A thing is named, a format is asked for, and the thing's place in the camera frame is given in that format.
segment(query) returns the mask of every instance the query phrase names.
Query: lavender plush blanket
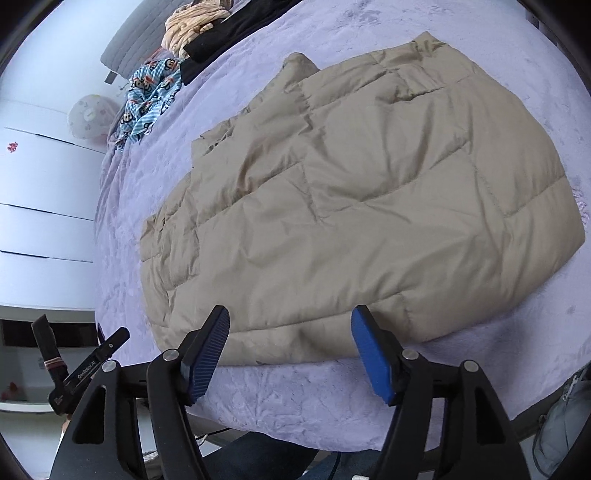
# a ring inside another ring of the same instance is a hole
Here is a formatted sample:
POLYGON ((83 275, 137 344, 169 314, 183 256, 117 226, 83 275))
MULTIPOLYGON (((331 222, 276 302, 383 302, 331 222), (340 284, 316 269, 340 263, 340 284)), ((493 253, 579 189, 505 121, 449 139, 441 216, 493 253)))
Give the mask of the lavender plush blanket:
MULTIPOLYGON (((159 354, 144 314, 138 239, 145 218, 191 168, 191 141, 243 108, 294 51, 324 68, 406 43, 425 30, 523 101, 554 141, 589 223, 591 98, 572 65, 515 0, 303 0, 182 88, 149 136, 123 151, 111 145, 96 214, 96 318, 106 334, 121 325, 130 330, 117 360, 125 365, 159 354)), ((478 361, 513 418, 591 360, 590 265, 587 241, 510 314, 416 348, 437 362, 478 361)), ((333 451, 381 448, 392 416, 357 359, 218 368, 191 412, 333 451)), ((428 447, 438 443, 440 426, 436 408, 428 447)))

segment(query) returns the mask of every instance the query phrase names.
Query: silver bolt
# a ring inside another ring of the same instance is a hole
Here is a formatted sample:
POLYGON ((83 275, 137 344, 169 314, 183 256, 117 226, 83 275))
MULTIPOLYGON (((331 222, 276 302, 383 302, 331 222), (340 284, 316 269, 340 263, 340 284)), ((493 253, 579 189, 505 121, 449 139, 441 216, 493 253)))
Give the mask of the silver bolt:
POLYGON ((416 350, 412 350, 411 348, 405 348, 402 351, 402 356, 406 360, 416 360, 418 358, 418 352, 416 350))
POLYGON ((478 367, 478 364, 475 361, 473 361, 473 360, 466 360, 464 362, 464 368, 466 370, 468 370, 469 372, 474 373, 474 372, 478 372, 478 369, 480 367, 478 367))
POLYGON ((175 350, 174 348, 166 350, 162 354, 162 358, 164 358, 166 362, 172 362, 173 360, 176 360, 178 358, 178 350, 175 350))
POLYGON ((112 372, 115 368, 117 368, 117 362, 115 360, 107 360, 103 364, 103 372, 112 372))

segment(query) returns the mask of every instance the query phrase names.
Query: dark pants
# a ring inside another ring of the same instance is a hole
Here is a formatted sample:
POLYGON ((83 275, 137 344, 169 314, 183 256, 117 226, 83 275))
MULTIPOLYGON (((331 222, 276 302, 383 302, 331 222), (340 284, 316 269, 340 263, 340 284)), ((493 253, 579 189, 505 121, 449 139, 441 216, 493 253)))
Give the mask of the dark pants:
MULTIPOLYGON (((331 453, 304 476, 318 450, 275 440, 262 433, 247 433, 210 453, 203 461, 212 480, 326 480, 337 458, 331 453)), ((379 452, 342 453, 334 480, 350 480, 366 473, 379 452)))

